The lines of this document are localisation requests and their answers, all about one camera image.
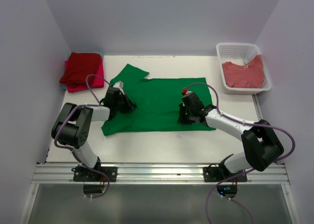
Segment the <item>green t shirt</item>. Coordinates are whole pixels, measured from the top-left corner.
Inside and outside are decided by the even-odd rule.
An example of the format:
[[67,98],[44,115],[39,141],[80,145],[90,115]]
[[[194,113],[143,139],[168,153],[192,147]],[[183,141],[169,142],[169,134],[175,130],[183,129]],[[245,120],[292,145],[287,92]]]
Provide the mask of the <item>green t shirt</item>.
[[212,103],[209,89],[204,86],[205,78],[149,79],[149,72],[127,64],[111,84],[121,81],[123,90],[136,104],[136,109],[120,113],[102,126],[104,136],[124,132],[171,132],[210,131],[211,127],[201,124],[178,123],[181,91],[191,86],[204,105]]

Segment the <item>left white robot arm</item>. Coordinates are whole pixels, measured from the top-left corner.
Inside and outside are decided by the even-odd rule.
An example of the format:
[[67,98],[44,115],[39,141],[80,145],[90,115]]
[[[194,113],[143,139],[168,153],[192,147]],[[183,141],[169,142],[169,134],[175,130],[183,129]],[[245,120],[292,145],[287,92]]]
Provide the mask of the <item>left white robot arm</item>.
[[123,90],[123,83],[110,86],[105,97],[98,105],[76,105],[66,103],[52,127],[51,136],[58,148],[68,149],[78,161],[79,166],[86,168],[85,176],[97,181],[102,175],[101,162],[88,144],[92,122],[107,122],[117,113],[128,113],[136,108]]

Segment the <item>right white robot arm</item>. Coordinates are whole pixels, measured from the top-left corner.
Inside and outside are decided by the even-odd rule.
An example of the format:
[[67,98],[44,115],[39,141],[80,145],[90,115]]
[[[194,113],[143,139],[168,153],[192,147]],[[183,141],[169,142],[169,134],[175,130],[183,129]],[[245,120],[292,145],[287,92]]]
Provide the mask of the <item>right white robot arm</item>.
[[179,124],[202,124],[223,131],[242,142],[243,152],[231,154],[218,165],[209,166],[208,173],[230,181],[246,169],[264,171],[283,154],[284,148],[267,121],[260,120],[252,126],[245,125],[239,119],[235,122],[229,115],[224,117],[220,114],[216,106],[204,106],[196,93],[184,89],[182,95]]

